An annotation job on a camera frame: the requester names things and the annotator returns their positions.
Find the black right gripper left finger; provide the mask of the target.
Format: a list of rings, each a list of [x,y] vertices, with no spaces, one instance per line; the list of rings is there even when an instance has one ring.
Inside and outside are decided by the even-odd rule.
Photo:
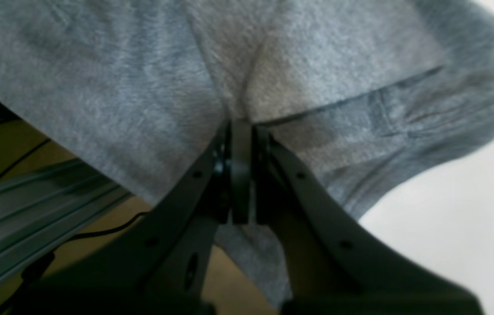
[[[213,315],[202,302],[211,247],[228,219],[231,124],[154,210],[112,243],[16,299],[13,315]]]

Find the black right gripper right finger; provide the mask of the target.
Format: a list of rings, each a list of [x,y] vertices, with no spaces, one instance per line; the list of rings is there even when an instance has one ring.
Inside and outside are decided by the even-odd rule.
[[[293,298],[283,315],[482,315],[473,293],[365,230],[301,160],[253,128],[256,221],[284,250]]]

